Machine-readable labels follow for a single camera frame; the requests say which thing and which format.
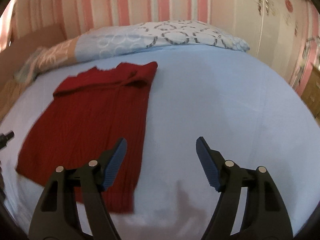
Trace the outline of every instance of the red folded clothing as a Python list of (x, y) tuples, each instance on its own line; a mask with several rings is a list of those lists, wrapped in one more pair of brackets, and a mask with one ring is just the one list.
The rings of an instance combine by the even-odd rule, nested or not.
[[(44, 186), (57, 166), (80, 167), (124, 137), (127, 154), (113, 186), (102, 196), (110, 212), (133, 212), (156, 69), (156, 62), (121, 63), (115, 69), (94, 67), (66, 78), (25, 139), (17, 172)], [(81, 201), (80, 189), (75, 190), (76, 200)]]

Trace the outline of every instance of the mattress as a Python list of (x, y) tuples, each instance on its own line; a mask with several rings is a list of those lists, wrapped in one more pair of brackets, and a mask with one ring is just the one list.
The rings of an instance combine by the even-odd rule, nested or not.
[[(250, 55), (206, 45), (156, 48), (61, 68), (39, 76), (0, 126), (15, 138), (0, 152), (6, 207), (28, 232), (42, 187), (15, 172), (23, 140), (69, 75), (120, 62), (158, 62), (146, 122), (134, 214), (111, 214), (123, 240), (201, 239), (219, 199), (196, 154), (208, 145), (240, 167), (265, 166), (287, 207), (294, 234), (320, 199), (320, 129), (299, 96), (273, 70)], [(244, 212), (242, 190), (233, 233)], [(90, 233), (78, 204), (84, 232)]]

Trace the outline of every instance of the silver screw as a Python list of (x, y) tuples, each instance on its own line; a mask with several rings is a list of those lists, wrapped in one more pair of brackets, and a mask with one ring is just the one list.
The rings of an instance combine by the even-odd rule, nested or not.
[(98, 162), (96, 160), (92, 160), (92, 161), (89, 161), (89, 166), (90, 167), (94, 167), (98, 164)]
[(61, 171), (63, 171), (63, 167), (62, 167), (62, 166), (58, 166), (58, 167), (56, 168), (56, 172), (61, 172)]
[(265, 167), (263, 167), (263, 166), (260, 166), (260, 167), (258, 168), (258, 170), (259, 170), (261, 173), (265, 173), (265, 172), (267, 171), (267, 169), (266, 169)]
[(226, 161), (224, 164), (228, 167), (232, 167), (233, 165), (235, 165), (233, 161)]

